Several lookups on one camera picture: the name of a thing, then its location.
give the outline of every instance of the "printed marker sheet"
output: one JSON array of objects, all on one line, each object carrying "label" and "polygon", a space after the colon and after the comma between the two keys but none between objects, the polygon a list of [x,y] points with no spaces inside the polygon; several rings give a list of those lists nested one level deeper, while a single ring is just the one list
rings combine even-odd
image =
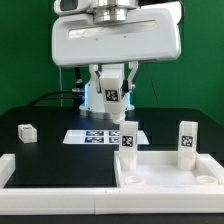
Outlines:
[{"label": "printed marker sheet", "polygon": [[[68,130],[63,144],[119,144],[120,132],[116,130]],[[138,145],[149,145],[143,131],[138,131]]]}]

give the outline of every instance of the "green backdrop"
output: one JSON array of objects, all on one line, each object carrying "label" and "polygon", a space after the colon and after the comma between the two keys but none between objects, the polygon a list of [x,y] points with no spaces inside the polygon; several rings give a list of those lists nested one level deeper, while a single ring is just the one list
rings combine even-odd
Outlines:
[{"label": "green backdrop", "polygon": [[[51,29],[57,19],[53,2],[1,0],[0,114],[59,89],[58,68],[51,60]],[[224,1],[184,2],[181,57],[141,65],[133,103],[158,106],[150,71],[161,107],[199,109],[224,125]],[[88,69],[82,72],[88,79]],[[72,88],[74,81],[71,70],[63,69],[64,88]]]}]

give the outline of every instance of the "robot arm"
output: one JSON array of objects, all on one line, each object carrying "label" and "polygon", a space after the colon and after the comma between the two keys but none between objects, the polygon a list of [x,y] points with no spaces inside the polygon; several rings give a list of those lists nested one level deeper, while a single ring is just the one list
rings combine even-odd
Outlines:
[{"label": "robot arm", "polygon": [[[53,27],[53,60],[90,67],[91,85],[102,100],[91,93],[88,110],[101,112],[103,104],[115,123],[125,118],[138,63],[175,60],[181,53],[179,2],[140,8],[136,0],[56,0],[54,6],[60,18]],[[125,63],[132,69],[127,80]]]}]

